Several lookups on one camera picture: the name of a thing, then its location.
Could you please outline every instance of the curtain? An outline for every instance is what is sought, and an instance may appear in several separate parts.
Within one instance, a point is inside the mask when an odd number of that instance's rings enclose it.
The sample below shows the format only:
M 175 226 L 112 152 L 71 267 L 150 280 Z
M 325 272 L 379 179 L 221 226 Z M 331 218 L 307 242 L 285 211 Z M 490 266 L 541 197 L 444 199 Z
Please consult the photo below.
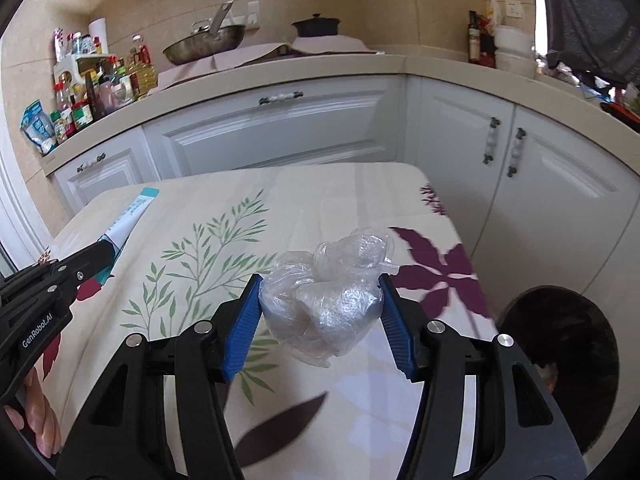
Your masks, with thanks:
M 546 0 L 551 67 L 640 82 L 640 0 Z

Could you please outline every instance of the paper towel roll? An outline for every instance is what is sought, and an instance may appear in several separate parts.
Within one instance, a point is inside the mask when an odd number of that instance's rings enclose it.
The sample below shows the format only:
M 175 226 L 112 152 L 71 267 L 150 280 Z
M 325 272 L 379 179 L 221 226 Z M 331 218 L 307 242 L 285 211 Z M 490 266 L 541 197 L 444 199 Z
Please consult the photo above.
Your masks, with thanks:
M 109 43 L 107 43 L 107 21 L 104 18 L 99 18 L 98 20 L 89 23 L 89 35 L 92 39 L 98 36 L 98 38 L 100 38 L 100 44 L 102 45 L 102 53 L 109 53 Z

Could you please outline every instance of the white tube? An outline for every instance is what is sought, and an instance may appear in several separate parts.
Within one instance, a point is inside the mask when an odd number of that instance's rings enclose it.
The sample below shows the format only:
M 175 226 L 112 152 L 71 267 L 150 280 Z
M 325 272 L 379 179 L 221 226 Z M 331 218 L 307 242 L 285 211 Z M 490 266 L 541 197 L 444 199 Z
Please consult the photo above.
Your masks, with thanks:
M 140 220 L 142 213 L 149 207 L 151 201 L 158 196 L 159 190 L 153 187 L 145 187 L 136 199 L 127 207 L 124 212 L 118 217 L 118 219 L 107 229 L 98 240 L 108 240 L 115 248 L 115 258 L 113 259 L 113 265 L 102 270 L 95 275 L 95 279 L 104 285 L 107 281 L 116 260 L 120 256 L 120 252 L 124 247 L 129 235 L 133 231 L 133 228 Z

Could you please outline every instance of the black pot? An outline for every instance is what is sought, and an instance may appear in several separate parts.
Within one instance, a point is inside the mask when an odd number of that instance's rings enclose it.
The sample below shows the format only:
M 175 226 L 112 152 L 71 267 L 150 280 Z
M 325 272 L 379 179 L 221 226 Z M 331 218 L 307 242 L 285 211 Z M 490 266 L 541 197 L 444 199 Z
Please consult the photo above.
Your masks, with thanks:
M 321 18 L 320 14 L 314 14 L 309 20 L 291 23 L 297 30 L 300 38 L 314 38 L 316 36 L 337 36 L 338 18 Z

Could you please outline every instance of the tablecloth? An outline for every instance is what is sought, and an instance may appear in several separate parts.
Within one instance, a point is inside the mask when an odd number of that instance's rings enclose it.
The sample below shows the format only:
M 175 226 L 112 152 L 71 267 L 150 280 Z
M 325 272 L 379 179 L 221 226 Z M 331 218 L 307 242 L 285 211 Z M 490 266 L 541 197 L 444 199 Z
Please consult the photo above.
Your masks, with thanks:
M 127 335 L 179 334 L 235 298 L 277 254 L 372 226 L 393 235 L 402 296 L 461 334 L 491 339 L 478 280 L 436 192 L 398 163 L 327 164 L 227 171 L 166 180 L 132 232 L 110 279 L 88 282 L 59 346 L 40 362 L 44 391 L 66 436 L 103 368 Z M 109 227 L 143 186 L 95 198 L 55 238 L 63 258 Z M 168 440 L 185 473 L 174 382 L 167 381 Z M 421 384 L 396 369 L 377 322 L 330 368 L 303 364 L 261 322 L 228 392 L 225 419 L 247 480 L 396 478 Z

